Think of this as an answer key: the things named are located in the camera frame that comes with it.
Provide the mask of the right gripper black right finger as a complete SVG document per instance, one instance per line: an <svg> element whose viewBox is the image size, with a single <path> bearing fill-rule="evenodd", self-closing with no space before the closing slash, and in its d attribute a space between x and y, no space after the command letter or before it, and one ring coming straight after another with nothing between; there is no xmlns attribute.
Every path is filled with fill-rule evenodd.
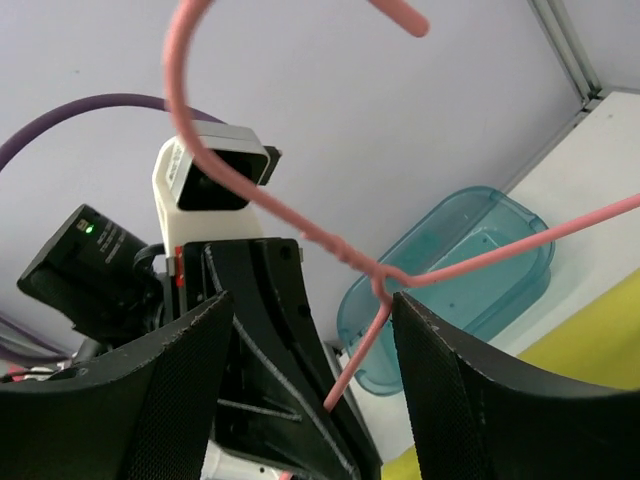
<svg viewBox="0 0 640 480"><path fill-rule="evenodd" d="M422 478L638 478L637 391L528 364L405 292L392 323Z"/></svg>

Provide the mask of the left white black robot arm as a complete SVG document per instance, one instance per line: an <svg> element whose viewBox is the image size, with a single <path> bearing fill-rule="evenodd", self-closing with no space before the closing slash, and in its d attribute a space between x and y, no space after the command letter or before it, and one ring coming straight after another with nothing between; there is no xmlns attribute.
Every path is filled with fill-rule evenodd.
<svg viewBox="0 0 640 480"><path fill-rule="evenodd" d="M18 280L86 340L56 373L1 384L5 479L197 479L208 446L298 479L377 479L381 461L316 332L292 239L195 242L173 275L79 207Z"/></svg>

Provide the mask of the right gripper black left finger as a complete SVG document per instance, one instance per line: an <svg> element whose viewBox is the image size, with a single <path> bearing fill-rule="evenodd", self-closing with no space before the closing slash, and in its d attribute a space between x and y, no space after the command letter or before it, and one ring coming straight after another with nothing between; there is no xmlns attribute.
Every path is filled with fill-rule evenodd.
<svg viewBox="0 0 640 480"><path fill-rule="evenodd" d="M232 322L220 294L48 380L2 385L2 478L199 478Z"/></svg>

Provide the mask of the pink wire hanger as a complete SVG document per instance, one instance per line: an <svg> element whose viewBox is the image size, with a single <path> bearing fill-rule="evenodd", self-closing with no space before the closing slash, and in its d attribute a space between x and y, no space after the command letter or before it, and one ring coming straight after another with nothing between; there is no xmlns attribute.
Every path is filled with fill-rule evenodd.
<svg viewBox="0 0 640 480"><path fill-rule="evenodd" d="M191 109L187 105L185 69L192 36L198 23L212 4L211 1L181 1L172 16L164 43L165 95L174 127L181 140L190 153L193 154L199 168L211 179L293 226L301 232L304 238L320 245L339 261L366 274L371 279L373 293L380 302L379 311L361 341L358 350L351 357L351 360L323 402L323 407L328 412L335 408L343 396L350 380L354 377L356 370L390 316L391 296L385 286L385 281L388 278L392 278L401 285L410 288L425 287L443 282L538 248L639 207L639 196L634 195L539 234L529 236L521 241L423 275L410 276L396 267L381 264L356 250L341 237L322 229L276 197L261 191L251 181L223 162L217 154L206 147L200 140L199 134L192 123Z"/></svg>

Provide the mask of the yellow-green trousers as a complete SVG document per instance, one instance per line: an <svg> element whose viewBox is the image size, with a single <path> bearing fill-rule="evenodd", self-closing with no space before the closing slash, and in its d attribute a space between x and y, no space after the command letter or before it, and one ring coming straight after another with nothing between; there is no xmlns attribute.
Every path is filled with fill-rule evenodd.
<svg viewBox="0 0 640 480"><path fill-rule="evenodd" d="M639 393L639 277L631 274L513 356L551 373ZM424 479L415 442L382 470L386 479Z"/></svg>

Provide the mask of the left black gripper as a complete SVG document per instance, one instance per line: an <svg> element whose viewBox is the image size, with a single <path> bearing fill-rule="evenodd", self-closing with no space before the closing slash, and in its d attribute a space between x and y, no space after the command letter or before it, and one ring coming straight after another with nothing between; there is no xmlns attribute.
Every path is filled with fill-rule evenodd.
<svg viewBox="0 0 640 480"><path fill-rule="evenodd" d="M181 312L227 292L233 327L212 438L242 459L304 479L378 479L381 460L335 379L308 305L292 239L192 242L170 261Z"/></svg>

